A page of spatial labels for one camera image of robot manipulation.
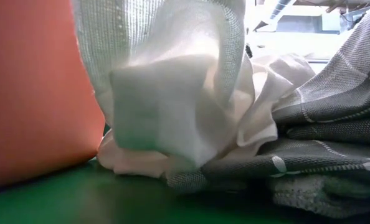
crumpled white fabric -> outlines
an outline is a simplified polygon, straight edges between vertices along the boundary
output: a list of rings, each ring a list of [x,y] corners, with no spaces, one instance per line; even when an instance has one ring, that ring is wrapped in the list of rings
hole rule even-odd
[[[271,108],[314,75],[296,55],[244,54],[245,0],[72,0],[78,46],[118,174],[200,168],[277,138]]]

white mesh fabric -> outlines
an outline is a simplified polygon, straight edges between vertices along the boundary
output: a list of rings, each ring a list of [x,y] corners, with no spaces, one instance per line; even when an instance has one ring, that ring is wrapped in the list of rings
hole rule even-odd
[[[263,109],[250,110],[245,0],[72,0],[72,6],[83,63],[120,148],[162,152],[195,169],[233,146],[238,132],[270,126],[268,135],[276,137],[270,107],[292,85],[276,73],[263,75],[258,89],[270,103],[262,98]],[[266,83],[275,96],[262,91]],[[268,115],[265,126],[250,127],[256,112]],[[246,146],[252,137],[242,134],[237,142]]]

orange surface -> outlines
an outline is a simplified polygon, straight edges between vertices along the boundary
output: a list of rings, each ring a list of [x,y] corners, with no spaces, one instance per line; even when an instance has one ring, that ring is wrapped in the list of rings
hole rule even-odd
[[[104,119],[69,0],[0,0],[0,185],[91,159]]]

green surface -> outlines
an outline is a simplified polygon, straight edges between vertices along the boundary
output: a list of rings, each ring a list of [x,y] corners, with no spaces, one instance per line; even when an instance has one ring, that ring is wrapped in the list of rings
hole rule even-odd
[[[311,223],[251,195],[178,196],[160,180],[115,177],[96,161],[0,189],[0,223]]]

gray checkered fabric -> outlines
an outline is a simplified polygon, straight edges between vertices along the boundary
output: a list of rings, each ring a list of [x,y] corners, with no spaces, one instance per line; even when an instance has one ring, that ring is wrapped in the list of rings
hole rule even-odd
[[[279,205],[333,218],[370,211],[370,195],[352,200],[344,195],[339,196],[344,200],[319,197],[325,188],[317,184],[323,182],[320,177],[331,176],[370,187],[370,11],[323,71],[276,105],[273,117],[279,139],[263,145],[257,156],[244,151],[233,156],[235,150],[194,174],[169,178],[168,185],[192,193],[228,180],[267,177]],[[305,178],[311,179],[298,192],[316,197],[289,193]]]

